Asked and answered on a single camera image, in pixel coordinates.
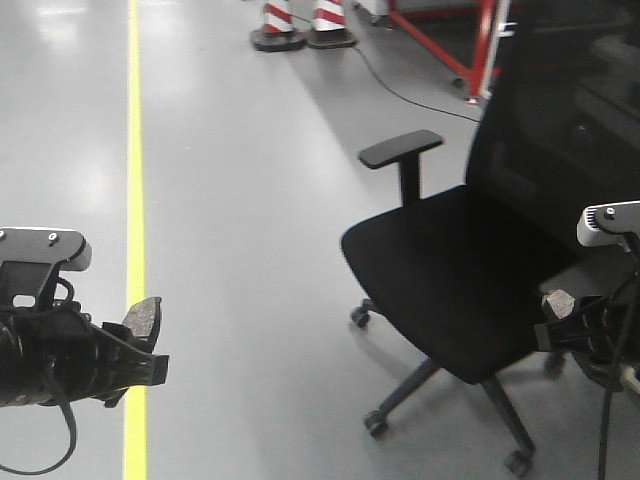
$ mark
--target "red metal frame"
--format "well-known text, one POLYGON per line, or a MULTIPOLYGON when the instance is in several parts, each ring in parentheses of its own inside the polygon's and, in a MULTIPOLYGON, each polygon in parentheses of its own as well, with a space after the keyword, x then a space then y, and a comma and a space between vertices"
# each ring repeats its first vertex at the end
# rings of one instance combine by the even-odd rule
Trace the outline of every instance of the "red metal frame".
POLYGON ((476 8, 445 8, 438 10, 427 10, 422 12, 401 13, 396 9, 396 0, 389 2, 389 20, 404 28, 409 35, 428 48, 451 70, 469 82, 469 95, 477 97, 480 93, 482 74, 489 51, 491 40, 491 21, 496 10, 495 0, 475 0, 478 4, 476 8), (473 61, 471 67, 467 67, 453 57, 442 45, 433 38, 419 30, 409 20, 416 18, 436 18, 451 15, 469 15, 477 12, 478 28, 476 30, 476 40, 473 51, 473 61))

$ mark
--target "yellow line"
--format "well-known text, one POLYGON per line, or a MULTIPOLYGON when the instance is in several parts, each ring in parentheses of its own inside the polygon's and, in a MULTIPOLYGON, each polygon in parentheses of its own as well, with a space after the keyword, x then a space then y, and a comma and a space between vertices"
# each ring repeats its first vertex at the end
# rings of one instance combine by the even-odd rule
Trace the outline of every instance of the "yellow line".
MULTIPOLYGON (((127 188, 127 306, 145 297, 142 105, 138 1, 129 0, 129 160, 127 188)), ((146 387, 132 387, 125 400, 124 480, 147 478, 146 387)))

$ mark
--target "mesh backrest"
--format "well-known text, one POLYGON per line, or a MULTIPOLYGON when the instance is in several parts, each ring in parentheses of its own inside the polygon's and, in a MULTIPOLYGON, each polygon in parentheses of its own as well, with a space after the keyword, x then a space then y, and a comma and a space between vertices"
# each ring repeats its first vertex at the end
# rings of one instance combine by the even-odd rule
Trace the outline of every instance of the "mesh backrest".
POLYGON ((584 207, 640 199, 640 2, 514 8, 517 35, 466 183, 578 250, 584 207))

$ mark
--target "black seat cushion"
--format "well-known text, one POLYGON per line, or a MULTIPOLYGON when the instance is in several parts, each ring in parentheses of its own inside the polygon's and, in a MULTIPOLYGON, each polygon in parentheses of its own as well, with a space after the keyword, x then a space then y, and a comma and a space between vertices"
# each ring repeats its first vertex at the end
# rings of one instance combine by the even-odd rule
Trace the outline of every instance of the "black seat cushion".
POLYGON ((398 331, 472 384, 531 353, 538 285, 576 260, 468 185, 355 225, 342 250, 398 331))

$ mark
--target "cone base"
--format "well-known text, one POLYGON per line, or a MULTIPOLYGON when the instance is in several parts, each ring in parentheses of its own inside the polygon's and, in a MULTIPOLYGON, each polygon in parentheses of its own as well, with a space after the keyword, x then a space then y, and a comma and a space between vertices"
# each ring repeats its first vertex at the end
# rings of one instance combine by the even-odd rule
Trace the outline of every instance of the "cone base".
POLYGON ((340 30, 329 30, 320 32, 318 30, 308 30, 306 32, 307 45, 311 48, 348 48, 358 43, 358 39, 346 28, 340 30))
POLYGON ((297 30, 290 33, 265 33, 262 29, 254 30, 250 35, 251 44, 261 52, 289 52, 304 47, 304 35, 297 30))

